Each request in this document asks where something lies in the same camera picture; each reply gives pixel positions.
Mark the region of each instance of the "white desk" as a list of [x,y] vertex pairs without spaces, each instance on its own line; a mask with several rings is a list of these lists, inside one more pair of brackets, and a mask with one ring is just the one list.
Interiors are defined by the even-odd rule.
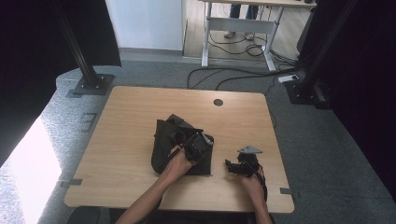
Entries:
[[[284,7],[315,7],[316,3],[307,4],[302,1],[295,0],[200,0],[208,3],[205,25],[205,40],[202,52],[202,67],[208,66],[209,46],[208,38],[211,30],[218,31],[236,31],[245,33],[268,34],[268,42],[262,46],[265,61],[270,71],[275,71],[274,62],[270,53],[271,46],[274,42],[277,27],[280,23]],[[211,17],[213,3],[241,4],[241,5],[261,5],[269,7],[279,7],[276,19],[274,21],[253,21],[239,20],[232,18],[214,18]]]

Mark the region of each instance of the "desk leg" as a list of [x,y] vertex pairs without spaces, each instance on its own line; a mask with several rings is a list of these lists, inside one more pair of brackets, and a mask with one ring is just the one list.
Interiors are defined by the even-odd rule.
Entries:
[[275,34],[277,31],[277,27],[279,26],[280,23],[280,18],[282,17],[282,13],[283,13],[283,7],[279,8],[279,11],[277,12],[277,16],[276,19],[274,21],[274,26],[273,29],[271,31],[271,34],[268,36],[268,42],[265,46],[262,46],[262,51],[264,52],[264,57],[265,57],[265,61],[267,61],[268,64],[268,69],[273,72],[275,71],[275,66],[274,66],[274,62],[272,60],[272,55],[270,52],[270,49],[272,47],[272,44],[274,42],[274,38],[275,38]]
[[204,39],[204,47],[202,49],[202,67],[207,67],[209,60],[209,46],[208,39],[210,33],[210,16],[212,13],[212,3],[208,3],[207,5],[207,15],[206,15],[206,26],[205,26],[205,39]]

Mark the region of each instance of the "black cloth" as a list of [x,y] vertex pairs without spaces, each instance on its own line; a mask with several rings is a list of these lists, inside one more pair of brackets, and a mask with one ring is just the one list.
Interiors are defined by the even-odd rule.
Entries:
[[[157,120],[155,132],[154,149],[151,156],[151,165],[155,172],[162,173],[171,149],[186,141],[201,129],[195,129],[184,119],[171,115],[167,120]],[[214,138],[205,135],[212,142]],[[213,145],[209,147],[206,156],[198,164],[191,167],[186,175],[210,175]]]

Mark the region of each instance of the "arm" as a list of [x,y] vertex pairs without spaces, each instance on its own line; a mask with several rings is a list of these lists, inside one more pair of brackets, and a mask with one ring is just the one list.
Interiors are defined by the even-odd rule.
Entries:
[[239,175],[238,177],[253,204],[256,223],[272,224],[268,213],[267,202],[264,200],[264,191],[262,190],[259,178],[255,175],[252,175],[251,177]]
[[117,224],[136,223],[145,217],[160,201],[166,190],[175,183],[181,176],[186,174],[192,163],[186,159],[184,148],[169,161],[163,173],[154,184],[143,193],[125,212],[122,214]]

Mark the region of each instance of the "power strip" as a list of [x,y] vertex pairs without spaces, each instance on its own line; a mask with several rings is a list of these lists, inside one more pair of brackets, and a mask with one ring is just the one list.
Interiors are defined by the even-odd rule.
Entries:
[[280,77],[278,79],[279,83],[284,83],[284,82],[288,82],[288,81],[297,81],[297,80],[298,80],[298,77],[296,75]]

